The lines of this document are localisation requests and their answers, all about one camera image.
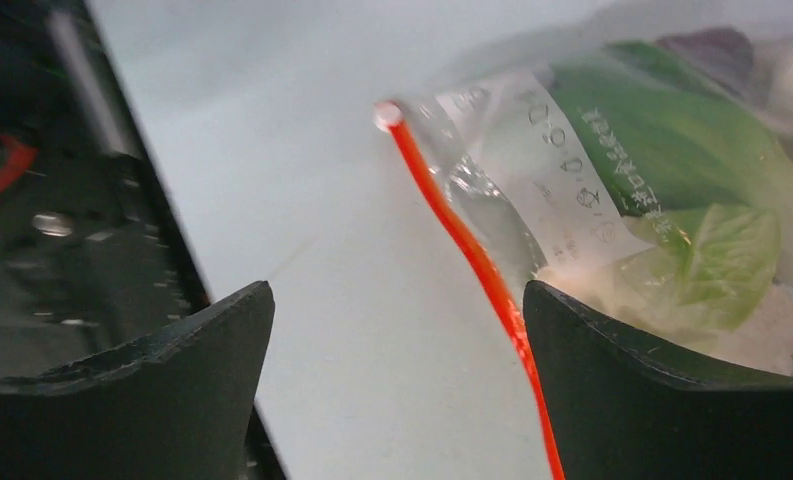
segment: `white label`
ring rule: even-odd
[[[517,209],[550,267],[576,276],[652,248],[626,228],[567,117],[520,70],[440,95],[467,152]]]

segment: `bag of vegetables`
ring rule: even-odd
[[[793,39],[621,42],[384,102],[377,121],[530,372],[520,298],[540,280],[793,376]]]

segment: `tabletop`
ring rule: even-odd
[[[374,102],[523,55],[793,19],[793,0],[93,7],[213,298],[275,290],[257,401],[289,476],[319,480],[550,478],[515,352]]]

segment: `screw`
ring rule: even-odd
[[[68,237],[75,231],[69,217],[60,213],[38,213],[34,215],[31,225],[50,237]]]

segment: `white surface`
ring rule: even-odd
[[[793,15],[610,3],[95,2],[214,298],[275,289],[258,400],[294,479],[549,478],[514,351],[371,111],[524,47]]]

